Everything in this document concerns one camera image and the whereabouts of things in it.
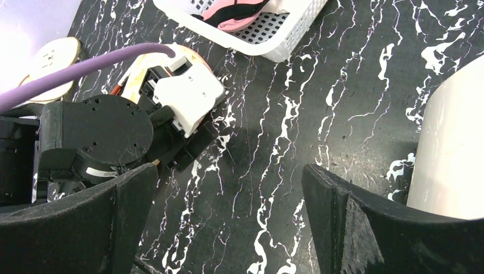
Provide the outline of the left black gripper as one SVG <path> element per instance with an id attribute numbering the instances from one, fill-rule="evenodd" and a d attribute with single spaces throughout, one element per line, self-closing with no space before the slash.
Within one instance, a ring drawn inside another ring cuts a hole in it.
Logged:
<path id="1" fill-rule="evenodd" d="M 39 180 L 100 184 L 144 163 L 186 169 L 215 139 L 205 115 L 189 138 L 173 124 L 174 112 L 153 101 L 156 81 L 168 74 L 148 69 L 138 103 L 117 95 L 46 104 L 40 117 Z"/>

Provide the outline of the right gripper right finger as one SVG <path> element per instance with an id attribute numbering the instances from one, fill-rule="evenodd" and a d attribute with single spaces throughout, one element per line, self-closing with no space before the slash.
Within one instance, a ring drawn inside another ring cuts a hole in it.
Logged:
<path id="1" fill-rule="evenodd" d="M 482 273 L 483 220 L 385 199 L 307 164 L 301 185 L 322 273 Z"/>

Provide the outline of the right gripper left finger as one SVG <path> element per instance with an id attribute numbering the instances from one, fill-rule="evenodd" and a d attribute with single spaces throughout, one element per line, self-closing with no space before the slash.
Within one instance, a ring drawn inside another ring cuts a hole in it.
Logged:
<path id="1" fill-rule="evenodd" d="M 129 273 L 156 192 L 144 164 L 65 198 L 1 215 L 2 273 Z"/>

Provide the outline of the pink patterned mesh laundry bag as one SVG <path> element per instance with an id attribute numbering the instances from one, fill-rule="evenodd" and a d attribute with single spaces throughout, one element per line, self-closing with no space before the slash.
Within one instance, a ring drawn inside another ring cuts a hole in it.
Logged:
<path id="1" fill-rule="evenodd" d="M 176 43 L 166 44 L 166 46 L 173 49 L 175 53 L 184 55 L 190 64 L 203 64 L 210 72 L 213 72 L 209 64 L 191 48 Z M 168 60 L 169 58 L 161 53 L 139 55 L 110 91 L 110 95 L 121 96 L 138 103 L 141 97 L 139 91 L 148 69 L 156 66 L 164 67 Z"/>

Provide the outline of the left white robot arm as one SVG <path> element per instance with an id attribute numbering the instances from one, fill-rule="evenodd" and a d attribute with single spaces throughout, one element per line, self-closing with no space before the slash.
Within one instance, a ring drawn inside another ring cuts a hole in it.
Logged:
<path id="1" fill-rule="evenodd" d="M 151 67 L 134 94 L 3 113 L 1 205 L 46 201 L 51 183 L 89 188 L 145 163 L 183 171 L 215 140 L 208 114 L 225 91 L 204 65 Z"/>

